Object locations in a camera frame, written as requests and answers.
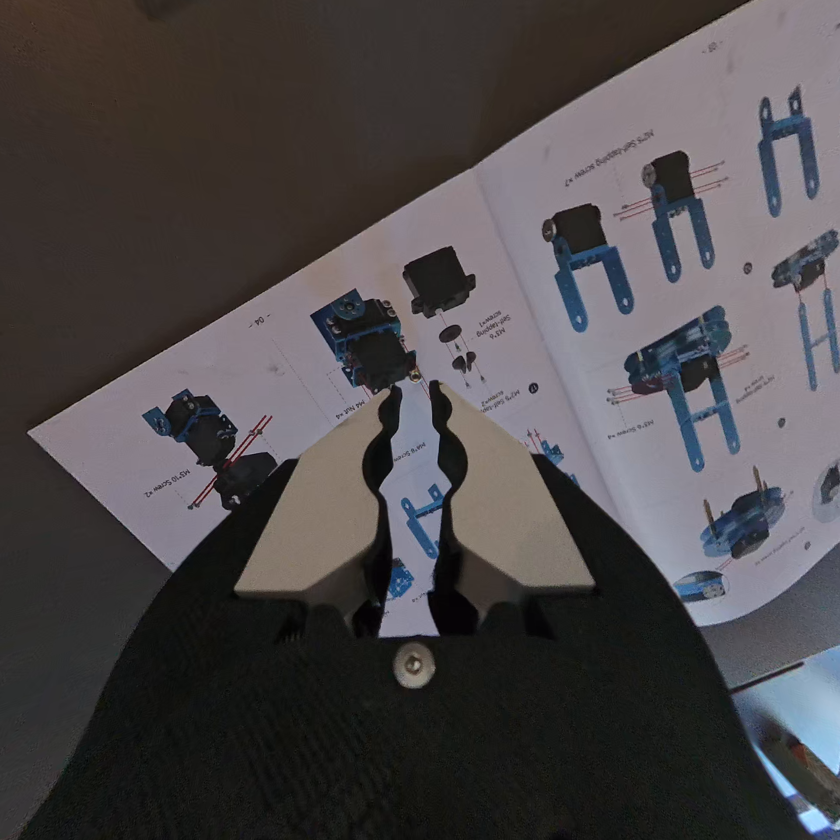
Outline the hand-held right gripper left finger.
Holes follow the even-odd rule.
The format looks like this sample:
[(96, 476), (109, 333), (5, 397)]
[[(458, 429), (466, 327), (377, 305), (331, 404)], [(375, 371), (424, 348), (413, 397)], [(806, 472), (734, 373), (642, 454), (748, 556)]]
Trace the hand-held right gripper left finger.
[(382, 627), (393, 552), (382, 485), (403, 393), (390, 387), (297, 460), (234, 592), (335, 608), (357, 637)]

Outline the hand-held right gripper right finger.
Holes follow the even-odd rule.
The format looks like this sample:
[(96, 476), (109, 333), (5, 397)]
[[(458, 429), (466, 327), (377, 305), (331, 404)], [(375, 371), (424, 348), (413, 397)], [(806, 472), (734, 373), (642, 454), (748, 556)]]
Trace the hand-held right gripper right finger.
[(490, 611), (588, 595), (595, 581), (539, 469), (516, 438), (441, 381), (429, 384), (441, 508), (427, 601), (440, 636), (476, 632)]

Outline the open instruction booklet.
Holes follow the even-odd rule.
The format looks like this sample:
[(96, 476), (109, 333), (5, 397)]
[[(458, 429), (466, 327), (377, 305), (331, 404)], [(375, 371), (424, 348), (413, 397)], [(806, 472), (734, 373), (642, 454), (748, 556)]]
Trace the open instruction booklet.
[(752, 2), (29, 435), (173, 570), (396, 379), (383, 492), (423, 579), (440, 381), (718, 624), (838, 545), (837, 314), (838, 2)]

